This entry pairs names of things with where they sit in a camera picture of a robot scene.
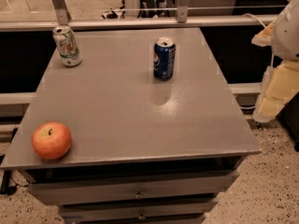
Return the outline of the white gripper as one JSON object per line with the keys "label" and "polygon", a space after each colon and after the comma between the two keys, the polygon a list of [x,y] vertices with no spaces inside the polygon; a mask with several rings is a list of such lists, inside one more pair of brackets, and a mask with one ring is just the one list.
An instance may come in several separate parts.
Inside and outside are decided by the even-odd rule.
{"label": "white gripper", "polygon": [[283,60],[263,74],[252,118],[260,123],[274,119],[299,92],[299,0],[291,0],[279,13],[276,22],[266,25],[251,39],[256,46],[272,47],[274,55]]}

